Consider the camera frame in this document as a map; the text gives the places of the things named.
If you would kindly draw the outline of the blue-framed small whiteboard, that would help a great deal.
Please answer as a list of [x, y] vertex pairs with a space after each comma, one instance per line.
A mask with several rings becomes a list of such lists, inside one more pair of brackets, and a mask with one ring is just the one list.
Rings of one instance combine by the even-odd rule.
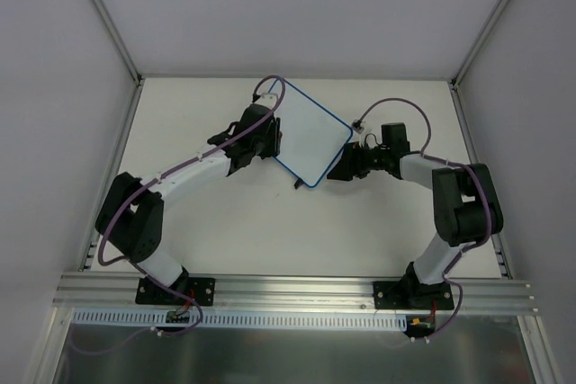
[[297, 180], [315, 188], [337, 161], [353, 131], [342, 119], [289, 81], [275, 80], [268, 88], [284, 94], [275, 116], [282, 132], [275, 160]]

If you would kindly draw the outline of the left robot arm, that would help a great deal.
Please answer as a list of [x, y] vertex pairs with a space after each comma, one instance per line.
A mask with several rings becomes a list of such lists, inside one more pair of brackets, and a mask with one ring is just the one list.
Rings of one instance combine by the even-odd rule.
[[193, 296], [190, 273], [162, 247], [166, 210], [200, 187], [247, 167], [256, 156], [278, 156], [280, 141], [280, 119], [271, 108], [252, 103], [192, 160], [149, 178], [117, 175], [94, 228], [122, 259], [157, 283], [156, 293], [166, 303], [187, 301]]

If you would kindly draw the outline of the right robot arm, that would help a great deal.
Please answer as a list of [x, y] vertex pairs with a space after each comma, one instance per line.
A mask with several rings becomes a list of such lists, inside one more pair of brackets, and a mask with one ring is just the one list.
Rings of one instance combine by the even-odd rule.
[[358, 141], [345, 144], [327, 178], [350, 182], [384, 171], [432, 191], [435, 235], [399, 281], [388, 288], [379, 282], [373, 285], [374, 305], [440, 307], [451, 300], [449, 273], [467, 252], [483, 246], [503, 228], [490, 170], [485, 164], [457, 164], [412, 150], [402, 123], [384, 124], [381, 133], [382, 142], [373, 147]]

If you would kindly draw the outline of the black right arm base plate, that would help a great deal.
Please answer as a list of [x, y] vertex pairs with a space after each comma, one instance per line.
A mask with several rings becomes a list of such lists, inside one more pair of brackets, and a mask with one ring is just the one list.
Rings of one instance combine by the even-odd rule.
[[378, 310], [425, 310], [436, 307], [437, 310], [448, 311], [455, 308], [450, 285], [446, 282], [406, 288], [400, 281], [374, 281], [372, 286], [373, 303]]

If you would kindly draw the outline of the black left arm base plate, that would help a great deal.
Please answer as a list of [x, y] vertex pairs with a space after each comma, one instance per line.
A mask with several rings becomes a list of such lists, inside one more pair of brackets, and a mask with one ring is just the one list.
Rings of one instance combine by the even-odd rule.
[[202, 307], [211, 307], [216, 292], [216, 280], [186, 274], [180, 276], [168, 288], [169, 290], [162, 288], [149, 277], [140, 278], [135, 303], [152, 306], [182, 306], [189, 299], [193, 299]]

